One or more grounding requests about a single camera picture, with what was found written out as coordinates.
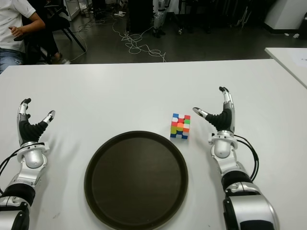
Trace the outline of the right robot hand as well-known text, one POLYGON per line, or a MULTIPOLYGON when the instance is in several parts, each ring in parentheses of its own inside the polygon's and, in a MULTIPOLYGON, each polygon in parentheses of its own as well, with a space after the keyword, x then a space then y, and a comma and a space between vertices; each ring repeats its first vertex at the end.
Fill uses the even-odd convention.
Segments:
POLYGON ((231 93, 226 87, 220 86, 219 91, 224 96, 223 110, 220 114, 210 114, 198 107, 193 107, 192 110, 213 125, 216 130, 228 131, 232 134, 235 133, 235 107, 232 100, 231 93))

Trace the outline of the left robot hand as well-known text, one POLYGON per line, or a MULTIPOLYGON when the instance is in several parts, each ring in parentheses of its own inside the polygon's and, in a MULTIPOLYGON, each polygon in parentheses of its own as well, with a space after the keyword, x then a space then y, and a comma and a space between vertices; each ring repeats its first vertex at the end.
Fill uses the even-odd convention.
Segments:
POLYGON ((56 113, 52 110, 41 122, 30 124, 29 118, 31 115, 26 112, 30 102, 30 98, 24 99, 21 102, 17 113, 17 131, 20 146, 28 142, 38 142, 49 123, 54 119, 56 113))

